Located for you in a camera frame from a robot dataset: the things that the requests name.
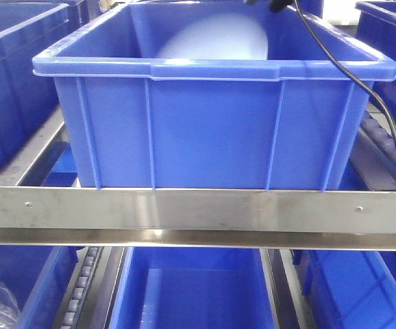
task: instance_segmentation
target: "bin rim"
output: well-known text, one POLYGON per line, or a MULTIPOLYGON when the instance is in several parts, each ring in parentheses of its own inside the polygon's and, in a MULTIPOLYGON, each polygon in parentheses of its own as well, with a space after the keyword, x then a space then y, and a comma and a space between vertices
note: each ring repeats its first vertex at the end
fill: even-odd
MULTIPOLYGON (((162 58, 105 58, 61 56, 72 44, 112 17, 134 5, 181 5, 181 2, 124 3, 45 49, 33 59, 34 74, 47 77, 141 77, 153 80, 348 80, 329 60, 167 60, 162 58)), ((366 60, 341 61, 362 80, 393 81, 396 62, 329 23, 306 14, 311 24, 331 33, 366 60)))
POLYGON ((65 3, 70 7, 79 5, 84 0, 0 0, 0 3, 65 3))
POLYGON ((4 29, 0 31, 0 39, 4 38, 8 34, 14 33, 20 29, 25 28, 26 26, 35 23, 37 21, 41 21, 47 16, 50 16, 52 14, 55 14, 56 12, 59 12, 60 10, 63 10, 64 8, 67 8, 69 5, 66 3, 0 3, 0 6, 5 6, 5 5, 23 5, 23 6, 44 6, 46 8, 50 8, 48 10, 45 10, 44 12, 41 12, 40 14, 31 17, 30 19, 26 19, 23 22, 20 22, 19 24, 13 25, 7 29, 4 29))
POLYGON ((356 3, 356 9, 360 10, 361 12, 364 12, 365 14, 369 14, 371 16, 374 16, 378 19, 381 19, 387 23, 396 25, 396 12, 393 12, 391 10, 388 10, 386 8, 383 8, 381 5, 386 4, 391 5, 394 3, 396 5, 396 2, 392 1, 368 1, 368 2, 357 2, 356 3))

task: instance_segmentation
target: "black cable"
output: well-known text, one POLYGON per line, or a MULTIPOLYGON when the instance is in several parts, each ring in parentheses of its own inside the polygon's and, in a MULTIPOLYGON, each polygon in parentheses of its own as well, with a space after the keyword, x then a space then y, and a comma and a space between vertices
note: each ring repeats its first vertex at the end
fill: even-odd
POLYGON ((384 100, 370 87, 368 87, 363 81, 361 81, 358 77, 356 77, 352 72, 347 70, 330 52, 327 50, 325 45, 321 42, 315 31, 311 28, 309 25, 308 21, 306 20, 306 17, 304 16, 303 12, 301 11, 299 7, 299 1, 294 0, 295 3, 295 8, 297 10, 297 13, 299 14, 303 24, 305 25, 306 29, 309 31, 311 36, 315 39, 317 44, 320 46, 321 50, 323 53, 329 58, 329 60, 332 62, 332 64, 340 70, 344 75, 346 75, 350 80, 352 80, 355 84, 357 84, 359 87, 361 87, 366 93, 368 93, 374 100, 375 100, 375 106, 384 114, 386 117, 386 120, 388 122, 388 126, 390 127, 391 134, 393 136, 393 140, 395 141, 395 146, 396 146, 396 124, 393 119, 393 116, 391 115, 390 110, 387 108, 386 104, 384 103, 384 100))

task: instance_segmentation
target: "metal shelf frame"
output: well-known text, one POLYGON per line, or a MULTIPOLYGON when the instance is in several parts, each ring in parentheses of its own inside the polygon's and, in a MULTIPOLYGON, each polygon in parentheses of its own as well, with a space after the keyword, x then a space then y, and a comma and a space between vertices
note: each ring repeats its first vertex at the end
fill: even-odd
POLYGON ((57 109, 0 173, 0 244, 396 250, 396 191, 24 186, 66 140, 57 109))

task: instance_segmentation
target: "metal rack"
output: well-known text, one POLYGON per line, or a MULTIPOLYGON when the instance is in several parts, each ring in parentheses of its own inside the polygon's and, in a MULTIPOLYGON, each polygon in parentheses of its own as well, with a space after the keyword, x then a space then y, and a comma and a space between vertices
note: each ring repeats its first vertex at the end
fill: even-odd
MULTIPOLYGON (((379 164, 379 157, 385 156, 370 143, 361 131, 352 163, 370 188, 395 190, 391 170, 382 165, 367 169, 367 159, 379 164), (379 175, 384 179, 371 179, 379 175)), ((36 187, 67 145, 57 108, 0 172, 0 244, 120 246, 108 259, 99 292, 102 302, 95 307, 91 329, 108 324, 127 245, 264 248, 271 304, 282 328, 288 323, 294 323, 291 328, 306 328, 309 317, 302 310, 301 293, 287 279, 276 284, 290 276, 288 255, 265 248, 396 250, 396 191, 36 187), (293 305, 283 315, 282 289, 290 291, 293 305)), ((100 255, 94 257, 97 261, 85 275, 87 281, 92 280, 100 255)), ((63 328, 77 327, 90 282, 84 287, 77 283, 78 288, 83 288, 82 294, 69 303, 63 328), (69 317, 75 321, 65 322, 69 317)))

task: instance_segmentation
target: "metal bar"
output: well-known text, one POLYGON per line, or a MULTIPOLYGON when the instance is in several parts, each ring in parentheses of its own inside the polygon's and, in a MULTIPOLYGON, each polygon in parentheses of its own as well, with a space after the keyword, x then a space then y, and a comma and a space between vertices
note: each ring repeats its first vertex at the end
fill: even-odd
POLYGON ((277 319, 279 320, 281 328, 293 328, 293 329, 308 329, 305 325, 304 319, 300 319, 301 316, 299 308, 301 307, 299 296, 294 296, 293 287, 291 285, 300 285, 298 279, 294 276, 286 273, 285 266, 282 259, 282 251, 286 252, 287 249, 268 249, 271 277, 274 282, 274 296, 275 296, 275 308, 277 310, 277 319))
POLYGON ((126 248, 123 247, 113 247, 111 250, 89 329, 107 329, 110 324, 111 312, 121 278, 122 265, 125 260, 125 251, 126 248))
POLYGON ((0 243, 396 250, 396 192, 0 187, 0 243))
POLYGON ((3 245, 196 245, 219 247, 396 250, 396 234, 206 230, 68 230, 0 228, 3 245))
POLYGON ((0 170, 0 186, 41 185, 68 140, 58 106, 12 161, 0 170))
POLYGON ((0 187, 0 228, 396 234, 396 192, 0 187))
POLYGON ((277 293, 277 282, 275 281, 274 278, 273 268, 271 266, 271 259, 268 250, 261 249, 260 258, 262 261, 262 269, 264 272, 264 279, 267 287, 269 306, 271 309, 271 314, 274 322, 273 327, 275 329, 283 329, 283 328, 299 329, 297 327, 285 326, 283 320, 284 314, 282 312, 282 306, 280 305, 279 295, 277 293))
POLYGON ((282 266, 284 268, 283 275, 287 279, 286 283, 288 284, 290 297, 293 301, 293 307, 295 309, 298 325, 300 329, 313 329, 315 326, 312 311, 303 296, 300 280, 293 265, 293 256, 291 251, 287 249, 281 249, 276 252, 279 254, 280 262, 282 262, 282 266))

